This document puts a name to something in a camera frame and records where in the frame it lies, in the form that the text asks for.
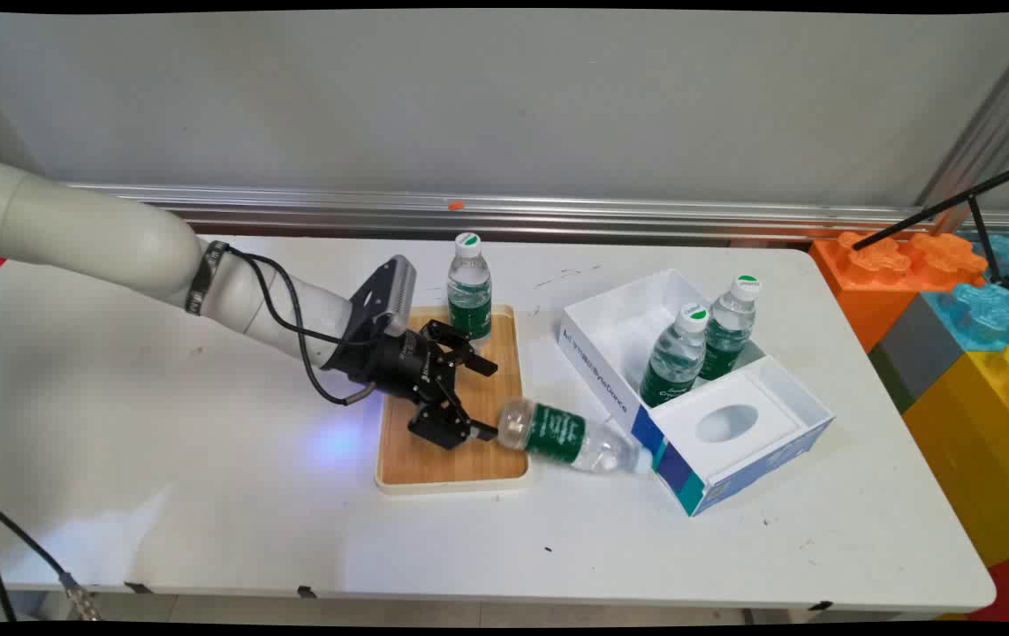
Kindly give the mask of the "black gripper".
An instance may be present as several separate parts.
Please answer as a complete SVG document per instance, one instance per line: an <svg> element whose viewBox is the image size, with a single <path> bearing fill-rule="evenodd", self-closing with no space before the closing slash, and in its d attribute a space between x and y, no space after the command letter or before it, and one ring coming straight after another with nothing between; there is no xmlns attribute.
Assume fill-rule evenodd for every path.
<svg viewBox="0 0 1009 636"><path fill-rule="evenodd" d="M338 346L324 369L343 372L352 382L372 385L379 393L406 398L414 405L407 430L446 451L469 439L497 439L499 429L472 418L453 391L453 368L492 377L499 366L481 357L458 329L428 321L420 330L399 337L372 335L363 327L359 337Z"/></svg>

